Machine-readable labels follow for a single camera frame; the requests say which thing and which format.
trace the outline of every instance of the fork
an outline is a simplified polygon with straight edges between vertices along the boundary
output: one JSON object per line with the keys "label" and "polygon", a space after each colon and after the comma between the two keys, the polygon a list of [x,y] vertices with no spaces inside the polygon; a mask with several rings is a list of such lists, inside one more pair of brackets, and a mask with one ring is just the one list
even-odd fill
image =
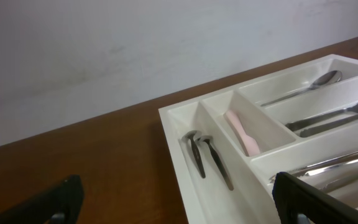
{"label": "fork", "polygon": [[358,114],[350,116],[348,118],[344,118],[344,119],[340,119],[337,121],[333,121],[327,124],[322,124],[316,127],[312,127],[312,128],[307,128],[301,131],[301,133],[299,133],[300,137],[303,138],[307,138],[310,137],[312,135],[318,134],[318,133],[322,133],[323,131],[327,131],[330,130],[332,128],[337,128],[339,126],[342,126],[344,124],[350,123],[352,121],[356,121],[358,120]]}
{"label": "fork", "polygon": [[300,121],[294,121],[286,124],[285,126],[290,129],[291,131],[297,131],[302,128],[305,128],[307,126],[310,126],[312,124],[318,123],[320,121],[324,121],[329,118],[333,118],[335,116],[338,116],[340,114],[346,113],[346,112],[355,112],[358,113],[358,103],[354,106],[350,106],[348,108],[339,109],[336,111],[332,111],[329,113],[317,115],[311,118],[302,119]]}

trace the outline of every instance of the pink utensil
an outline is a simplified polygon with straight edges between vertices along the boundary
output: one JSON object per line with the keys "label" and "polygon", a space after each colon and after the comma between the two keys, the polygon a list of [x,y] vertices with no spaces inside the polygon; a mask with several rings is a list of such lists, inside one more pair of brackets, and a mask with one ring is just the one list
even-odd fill
{"label": "pink utensil", "polygon": [[240,140],[244,152],[247,156],[255,156],[260,154],[259,146],[256,140],[253,137],[247,135],[246,131],[241,125],[240,118],[232,110],[228,110],[226,113],[226,118],[229,120],[229,123],[235,132],[237,138]]}

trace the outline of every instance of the brown wooden surface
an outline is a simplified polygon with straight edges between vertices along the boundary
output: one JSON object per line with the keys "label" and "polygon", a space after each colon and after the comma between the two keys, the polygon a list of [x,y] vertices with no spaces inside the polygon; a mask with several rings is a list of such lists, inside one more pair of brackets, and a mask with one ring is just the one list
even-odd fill
{"label": "brown wooden surface", "polygon": [[158,109],[328,54],[358,59],[358,38],[0,147],[0,212],[79,174],[78,223],[187,223]]}

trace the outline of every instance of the white wall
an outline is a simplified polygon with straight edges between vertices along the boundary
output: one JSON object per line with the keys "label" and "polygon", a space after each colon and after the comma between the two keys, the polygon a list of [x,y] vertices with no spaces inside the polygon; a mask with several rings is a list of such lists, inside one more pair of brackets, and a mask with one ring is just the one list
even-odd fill
{"label": "white wall", "polygon": [[0,0],[0,145],[357,36],[358,0]]}

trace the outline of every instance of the cutlery tray compartment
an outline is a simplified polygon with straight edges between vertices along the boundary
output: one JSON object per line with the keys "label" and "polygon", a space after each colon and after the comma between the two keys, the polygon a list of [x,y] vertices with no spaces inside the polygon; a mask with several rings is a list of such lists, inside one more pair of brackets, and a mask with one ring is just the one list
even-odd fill
{"label": "cutlery tray compartment", "polygon": [[240,88],[251,102],[261,105],[290,93],[309,87],[320,76],[330,71],[339,70],[344,80],[358,76],[358,64],[348,62],[346,58],[327,58],[317,62],[310,62],[286,70],[273,73],[272,78],[249,81]]}
{"label": "cutlery tray compartment", "polygon": [[[303,95],[266,106],[266,112],[282,124],[299,121],[312,116],[353,106],[358,102],[358,77],[327,86],[321,90],[311,91]],[[356,113],[347,112],[337,119]]]}
{"label": "cutlery tray compartment", "polygon": [[[340,82],[260,106],[306,88],[332,70],[342,72]],[[280,223],[271,193],[271,176],[358,150],[358,120],[309,138],[299,137],[285,124],[357,102],[358,60],[328,55],[161,108],[165,137],[189,223]],[[240,117],[246,134],[256,140],[260,154],[246,156],[224,115],[228,110]],[[206,178],[201,177],[190,142],[182,140],[191,130],[213,137],[234,190],[228,189],[205,143],[198,145],[206,174]],[[339,173],[328,172],[321,178],[302,180],[318,186],[336,175]],[[358,182],[330,194],[358,208],[358,202],[349,203],[352,194],[358,194],[355,192]]]}

